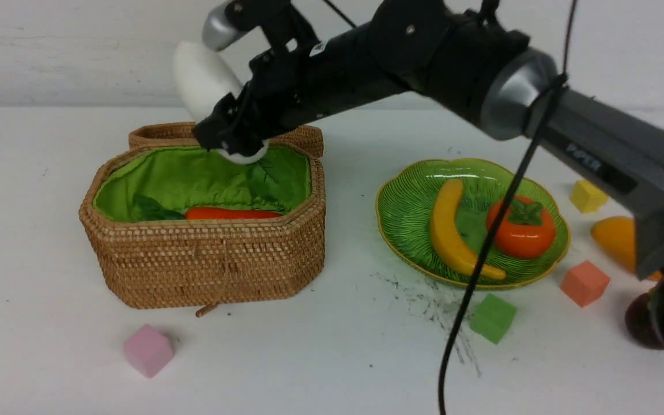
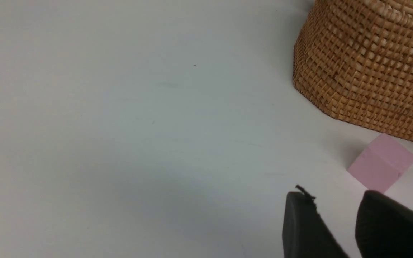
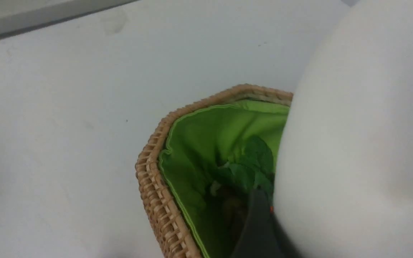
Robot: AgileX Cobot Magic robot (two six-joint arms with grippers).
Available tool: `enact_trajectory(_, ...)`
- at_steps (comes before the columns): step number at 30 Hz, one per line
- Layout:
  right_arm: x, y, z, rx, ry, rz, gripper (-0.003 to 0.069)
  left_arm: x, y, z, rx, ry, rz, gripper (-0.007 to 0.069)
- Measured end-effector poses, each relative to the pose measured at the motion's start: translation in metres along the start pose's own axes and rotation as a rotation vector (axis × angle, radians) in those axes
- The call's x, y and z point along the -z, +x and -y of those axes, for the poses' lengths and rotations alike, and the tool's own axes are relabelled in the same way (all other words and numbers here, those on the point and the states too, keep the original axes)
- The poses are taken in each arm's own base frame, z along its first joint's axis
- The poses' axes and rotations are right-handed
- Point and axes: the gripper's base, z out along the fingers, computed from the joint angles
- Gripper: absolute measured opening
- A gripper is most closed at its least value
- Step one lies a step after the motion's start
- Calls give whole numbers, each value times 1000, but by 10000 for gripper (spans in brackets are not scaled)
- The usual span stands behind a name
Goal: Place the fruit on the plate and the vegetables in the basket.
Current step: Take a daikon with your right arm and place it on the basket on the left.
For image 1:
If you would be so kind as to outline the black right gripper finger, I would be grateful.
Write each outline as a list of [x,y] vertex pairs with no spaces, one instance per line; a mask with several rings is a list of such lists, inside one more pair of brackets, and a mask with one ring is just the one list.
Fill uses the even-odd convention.
[[208,126],[208,148],[227,157],[263,157],[269,143],[242,126],[211,124]]
[[193,127],[193,136],[206,150],[237,152],[240,149],[235,134],[238,119],[238,101],[227,93],[214,106],[212,113]]

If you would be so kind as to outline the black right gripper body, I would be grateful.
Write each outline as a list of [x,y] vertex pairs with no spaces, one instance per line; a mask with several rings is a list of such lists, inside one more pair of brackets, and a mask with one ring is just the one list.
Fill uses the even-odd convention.
[[226,139],[248,145],[298,126],[408,91],[369,49],[369,24],[284,56],[250,61],[250,91],[240,95]]

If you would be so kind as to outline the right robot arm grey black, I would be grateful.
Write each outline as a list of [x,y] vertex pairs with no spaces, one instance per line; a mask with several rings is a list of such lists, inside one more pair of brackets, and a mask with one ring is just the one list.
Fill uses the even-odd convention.
[[321,41],[290,1],[226,1],[206,17],[203,43],[222,51],[260,28],[270,47],[242,91],[199,111],[193,134],[245,162],[275,135],[416,92],[493,139],[526,137],[519,175],[543,147],[633,214],[636,274],[662,273],[650,316],[664,344],[664,130],[570,89],[550,55],[500,25],[499,4],[454,13],[443,1],[384,1]]

